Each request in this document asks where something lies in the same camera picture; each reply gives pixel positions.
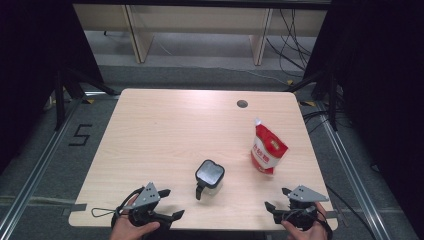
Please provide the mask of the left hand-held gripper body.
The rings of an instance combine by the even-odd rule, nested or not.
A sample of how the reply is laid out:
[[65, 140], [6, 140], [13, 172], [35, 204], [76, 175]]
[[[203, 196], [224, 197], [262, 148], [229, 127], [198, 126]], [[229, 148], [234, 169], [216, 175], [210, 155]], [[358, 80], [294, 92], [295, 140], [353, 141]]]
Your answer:
[[130, 222], [136, 226], [143, 226], [150, 222], [159, 222], [162, 229], [169, 229], [171, 222], [167, 219], [167, 215], [156, 213], [154, 209], [162, 198], [152, 182], [137, 191], [137, 197], [133, 203], [124, 207], [128, 211]]

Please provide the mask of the aluminium floor rail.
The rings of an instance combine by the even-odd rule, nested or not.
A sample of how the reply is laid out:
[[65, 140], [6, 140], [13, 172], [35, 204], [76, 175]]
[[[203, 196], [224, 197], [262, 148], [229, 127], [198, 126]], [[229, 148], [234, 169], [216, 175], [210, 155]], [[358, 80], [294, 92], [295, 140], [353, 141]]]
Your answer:
[[364, 216], [369, 224], [371, 232], [374, 234], [376, 240], [391, 240], [390, 234], [384, 225], [383, 219], [372, 201], [369, 193], [367, 192], [352, 160], [342, 143], [338, 132], [333, 128], [330, 123], [329, 117], [321, 116], [321, 121], [324, 125], [325, 131], [336, 151], [341, 166], [347, 176], [347, 179], [353, 189], [353, 192], [359, 202]]
[[0, 176], [0, 240], [106, 240], [108, 227], [74, 227], [62, 211], [76, 203], [117, 103], [98, 93], [93, 104], [70, 101], [64, 125], [42, 116], [23, 152]]

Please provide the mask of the red and white pouch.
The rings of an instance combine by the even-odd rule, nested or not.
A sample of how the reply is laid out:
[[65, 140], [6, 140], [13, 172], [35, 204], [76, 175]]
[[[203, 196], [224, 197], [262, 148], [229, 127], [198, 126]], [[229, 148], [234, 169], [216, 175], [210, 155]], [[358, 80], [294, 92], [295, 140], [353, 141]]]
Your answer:
[[259, 118], [255, 119], [255, 137], [250, 154], [251, 162], [259, 172], [272, 175], [288, 150], [288, 146]]

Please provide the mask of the person's right hand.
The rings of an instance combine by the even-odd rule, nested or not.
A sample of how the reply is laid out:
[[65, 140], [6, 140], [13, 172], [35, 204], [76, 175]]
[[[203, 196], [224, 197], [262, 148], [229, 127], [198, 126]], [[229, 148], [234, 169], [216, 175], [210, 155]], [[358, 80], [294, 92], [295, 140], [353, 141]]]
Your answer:
[[300, 231], [288, 221], [282, 221], [282, 226], [288, 232], [286, 240], [328, 240], [328, 233], [322, 222], [326, 221], [326, 210], [319, 202], [315, 203], [319, 211], [318, 220], [314, 222], [313, 226], [306, 230]]

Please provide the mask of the light wooden desk frame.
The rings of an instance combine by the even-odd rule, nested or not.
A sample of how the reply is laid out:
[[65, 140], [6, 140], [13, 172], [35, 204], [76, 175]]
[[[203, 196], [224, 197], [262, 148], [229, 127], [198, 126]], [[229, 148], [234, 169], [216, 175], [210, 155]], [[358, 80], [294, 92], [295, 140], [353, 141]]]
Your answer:
[[326, 16], [324, 10], [300, 9], [77, 3], [73, 7], [85, 30], [129, 33], [138, 63], [146, 60], [156, 33], [209, 33], [247, 35], [253, 63], [259, 66], [268, 36], [316, 37]]

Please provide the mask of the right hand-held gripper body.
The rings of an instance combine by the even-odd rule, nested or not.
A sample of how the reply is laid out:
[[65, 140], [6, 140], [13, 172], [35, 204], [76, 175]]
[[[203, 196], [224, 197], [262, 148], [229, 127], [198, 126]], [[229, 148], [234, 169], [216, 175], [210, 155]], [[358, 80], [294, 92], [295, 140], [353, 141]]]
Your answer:
[[303, 185], [296, 187], [286, 197], [289, 200], [289, 209], [276, 209], [277, 213], [273, 214], [274, 222], [280, 224], [282, 221], [288, 221], [301, 230], [310, 229], [318, 218], [318, 210], [315, 203], [329, 200], [327, 196]]

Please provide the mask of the black curtain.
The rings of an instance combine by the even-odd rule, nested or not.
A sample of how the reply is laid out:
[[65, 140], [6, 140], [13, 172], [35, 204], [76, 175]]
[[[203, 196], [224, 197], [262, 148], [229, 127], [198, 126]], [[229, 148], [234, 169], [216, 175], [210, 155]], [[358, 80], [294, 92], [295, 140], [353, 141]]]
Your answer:
[[0, 173], [71, 69], [101, 83], [72, 0], [0, 0]]
[[424, 240], [424, 0], [325, 0], [306, 72], [326, 70], [419, 240]]

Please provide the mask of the person's left hand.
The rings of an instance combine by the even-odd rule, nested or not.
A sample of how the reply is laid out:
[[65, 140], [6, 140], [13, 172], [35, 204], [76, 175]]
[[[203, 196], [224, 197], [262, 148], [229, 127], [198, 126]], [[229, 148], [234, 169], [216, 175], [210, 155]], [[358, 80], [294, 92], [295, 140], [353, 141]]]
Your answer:
[[115, 221], [109, 240], [141, 240], [144, 235], [157, 230], [159, 227], [159, 222], [150, 222], [136, 227], [130, 222], [128, 211], [123, 210]]

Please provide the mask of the clear jar with black lid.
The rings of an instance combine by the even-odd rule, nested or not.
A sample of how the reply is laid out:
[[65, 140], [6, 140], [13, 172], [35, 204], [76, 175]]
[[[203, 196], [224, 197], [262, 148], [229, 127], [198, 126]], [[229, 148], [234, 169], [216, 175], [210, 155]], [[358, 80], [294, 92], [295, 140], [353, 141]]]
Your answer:
[[222, 179], [225, 175], [223, 166], [207, 159], [202, 162], [195, 172], [197, 181], [196, 199], [200, 200], [202, 194], [215, 195], [222, 186]]

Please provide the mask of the black metal stand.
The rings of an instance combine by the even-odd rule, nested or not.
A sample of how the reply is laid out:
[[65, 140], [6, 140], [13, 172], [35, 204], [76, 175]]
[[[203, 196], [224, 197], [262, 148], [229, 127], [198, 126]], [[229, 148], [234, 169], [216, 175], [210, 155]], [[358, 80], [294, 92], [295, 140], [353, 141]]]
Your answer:
[[307, 77], [304, 77], [299, 83], [290, 86], [287, 92], [294, 93], [301, 88], [314, 83], [311, 96], [314, 100], [321, 101], [325, 96], [328, 97], [328, 116], [330, 126], [337, 131], [336, 125], [336, 105], [337, 105], [337, 79], [329, 70], [319, 70]]
[[57, 71], [55, 77], [56, 97], [56, 130], [59, 130], [65, 122], [65, 99], [64, 91], [67, 90], [72, 99], [82, 100], [86, 97], [80, 83], [87, 83], [110, 96], [117, 96], [119, 92], [106, 86], [102, 79], [95, 79], [83, 72], [70, 67], [62, 67]]

